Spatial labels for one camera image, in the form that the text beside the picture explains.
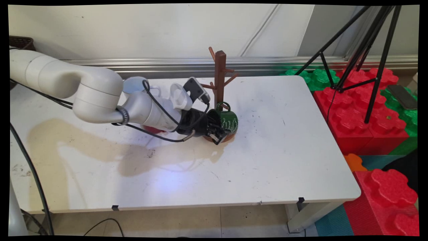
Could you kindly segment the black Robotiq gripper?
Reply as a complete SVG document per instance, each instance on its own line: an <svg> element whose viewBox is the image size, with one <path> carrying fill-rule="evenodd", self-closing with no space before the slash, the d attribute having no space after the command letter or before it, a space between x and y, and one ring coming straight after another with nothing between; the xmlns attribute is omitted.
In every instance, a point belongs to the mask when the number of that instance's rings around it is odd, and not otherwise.
<svg viewBox="0 0 428 241"><path fill-rule="evenodd" d="M205 140L219 145L231 134L231 130L223 128L220 114L210 110L207 114L197 109L183 110L180 125L176 132L181 135L190 135L195 131L194 137L205 136Z"/></svg>

